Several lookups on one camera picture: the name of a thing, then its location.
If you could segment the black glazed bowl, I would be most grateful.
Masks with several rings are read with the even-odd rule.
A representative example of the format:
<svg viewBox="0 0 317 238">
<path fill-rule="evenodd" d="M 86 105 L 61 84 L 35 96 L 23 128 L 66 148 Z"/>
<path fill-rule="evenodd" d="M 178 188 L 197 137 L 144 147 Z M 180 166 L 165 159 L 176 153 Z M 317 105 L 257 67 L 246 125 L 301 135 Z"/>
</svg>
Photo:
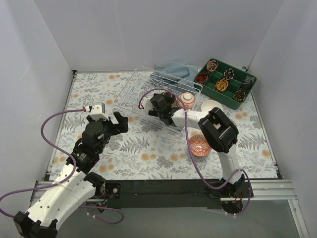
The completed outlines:
<svg viewBox="0 0 317 238">
<path fill-rule="evenodd" d="M 165 98 L 168 104 L 171 104 L 172 108 L 177 106 L 177 99 L 172 93 L 163 92 L 161 95 Z"/>
</svg>

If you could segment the orange white floral bowl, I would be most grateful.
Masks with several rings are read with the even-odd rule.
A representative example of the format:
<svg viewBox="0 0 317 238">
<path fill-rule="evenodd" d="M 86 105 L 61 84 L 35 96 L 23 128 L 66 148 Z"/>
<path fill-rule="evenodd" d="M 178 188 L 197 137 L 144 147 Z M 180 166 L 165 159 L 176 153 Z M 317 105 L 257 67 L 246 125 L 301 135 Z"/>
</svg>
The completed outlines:
<svg viewBox="0 0 317 238">
<path fill-rule="evenodd" d="M 196 98 L 193 94 L 189 92 L 184 92 L 179 96 L 178 100 L 178 106 L 181 108 L 184 108 L 183 105 L 185 105 L 185 108 L 187 110 L 191 110 L 195 104 Z"/>
</svg>

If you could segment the plain white ribbed bowl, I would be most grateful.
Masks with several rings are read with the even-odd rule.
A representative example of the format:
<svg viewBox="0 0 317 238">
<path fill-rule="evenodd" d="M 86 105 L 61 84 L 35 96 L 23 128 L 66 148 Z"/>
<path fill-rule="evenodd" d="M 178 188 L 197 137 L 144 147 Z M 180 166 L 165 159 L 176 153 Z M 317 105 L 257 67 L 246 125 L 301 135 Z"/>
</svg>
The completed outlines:
<svg viewBox="0 0 317 238">
<path fill-rule="evenodd" d="M 201 105 L 202 112 L 209 112 L 214 108 L 219 108 L 219 109 L 223 110 L 222 105 L 215 100 L 207 100 L 207 101 L 203 102 Z"/>
</svg>

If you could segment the blue white zigzag bowl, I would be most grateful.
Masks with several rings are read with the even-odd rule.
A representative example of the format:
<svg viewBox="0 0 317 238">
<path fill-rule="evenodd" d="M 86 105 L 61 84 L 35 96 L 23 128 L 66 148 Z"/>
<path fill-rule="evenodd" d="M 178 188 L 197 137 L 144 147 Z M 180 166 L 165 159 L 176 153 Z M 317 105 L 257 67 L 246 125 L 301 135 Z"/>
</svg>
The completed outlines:
<svg viewBox="0 0 317 238">
<path fill-rule="evenodd" d="M 189 142 L 191 152 L 197 157 L 205 157 L 212 151 L 212 148 L 202 134 L 191 136 Z"/>
</svg>

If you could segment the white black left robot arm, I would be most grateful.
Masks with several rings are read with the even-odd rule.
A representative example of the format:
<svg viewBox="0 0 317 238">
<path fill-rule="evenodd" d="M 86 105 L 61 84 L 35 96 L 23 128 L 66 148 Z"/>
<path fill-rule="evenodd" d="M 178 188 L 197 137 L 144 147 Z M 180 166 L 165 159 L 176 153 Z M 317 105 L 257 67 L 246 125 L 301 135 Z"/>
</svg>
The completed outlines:
<svg viewBox="0 0 317 238">
<path fill-rule="evenodd" d="M 88 124 L 55 181 L 27 211 L 13 220 L 24 238 L 54 238 L 62 223 L 85 200 L 106 195 L 106 180 L 91 169 L 111 136 L 128 131 L 128 118 L 114 112 L 117 123 L 103 114 L 89 114 Z"/>
</svg>

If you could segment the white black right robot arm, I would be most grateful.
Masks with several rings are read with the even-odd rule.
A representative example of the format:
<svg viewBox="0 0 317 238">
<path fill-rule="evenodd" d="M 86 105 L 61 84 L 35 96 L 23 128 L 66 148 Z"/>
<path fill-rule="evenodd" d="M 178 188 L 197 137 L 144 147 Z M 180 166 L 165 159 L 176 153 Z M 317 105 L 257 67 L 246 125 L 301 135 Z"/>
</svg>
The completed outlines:
<svg viewBox="0 0 317 238">
<path fill-rule="evenodd" d="M 152 117 L 158 117 L 165 125 L 185 129 L 186 143 L 189 146 L 188 128 L 200 129 L 208 145 L 217 152 L 222 167 L 221 185 L 212 186 L 200 172 L 193 152 L 190 157 L 200 179 L 209 189 L 220 190 L 230 197 L 235 197 L 242 191 L 244 181 L 248 179 L 246 172 L 239 166 L 236 144 L 239 131 L 236 125 L 215 107 L 207 112 L 187 110 L 185 107 L 173 107 L 171 100 L 180 98 L 167 91 L 166 94 L 153 94 L 151 98 L 145 97 L 139 102 Z"/>
</svg>

